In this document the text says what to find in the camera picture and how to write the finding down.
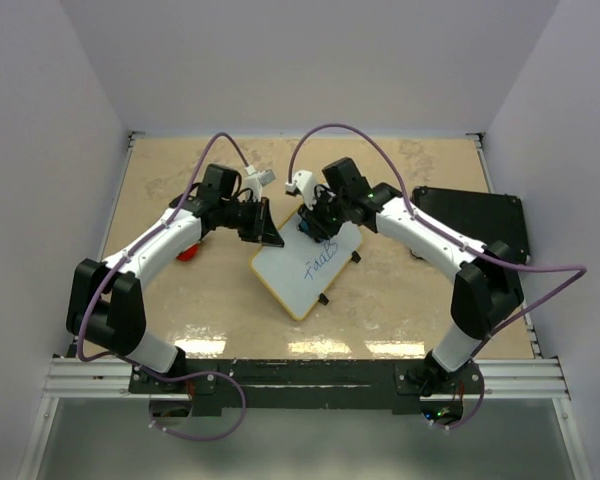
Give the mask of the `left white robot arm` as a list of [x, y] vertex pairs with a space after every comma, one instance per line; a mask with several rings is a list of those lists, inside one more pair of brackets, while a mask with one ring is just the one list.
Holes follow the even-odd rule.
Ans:
[[270, 203], [262, 193], [272, 170], [249, 166], [244, 174], [210, 164], [199, 182], [173, 199], [140, 237], [102, 261], [85, 259], [74, 271], [67, 330], [112, 355], [152, 370], [165, 392], [187, 380], [183, 351], [148, 328], [143, 291], [179, 255], [217, 228], [237, 232], [244, 242], [282, 247]]

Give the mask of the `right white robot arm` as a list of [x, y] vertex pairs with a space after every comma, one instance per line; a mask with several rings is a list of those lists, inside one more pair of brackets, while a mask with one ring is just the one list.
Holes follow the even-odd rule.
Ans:
[[370, 185], [348, 157], [322, 173], [324, 183], [301, 170], [285, 184], [286, 194], [303, 199], [298, 210], [302, 233], [322, 242], [346, 223], [363, 226], [402, 243], [452, 282], [452, 324], [422, 365], [409, 373], [418, 386], [449, 392], [479, 346], [524, 299], [518, 273], [503, 266], [511, 259], [509, 246], [466, 237], [412, 206], [395, 187]]

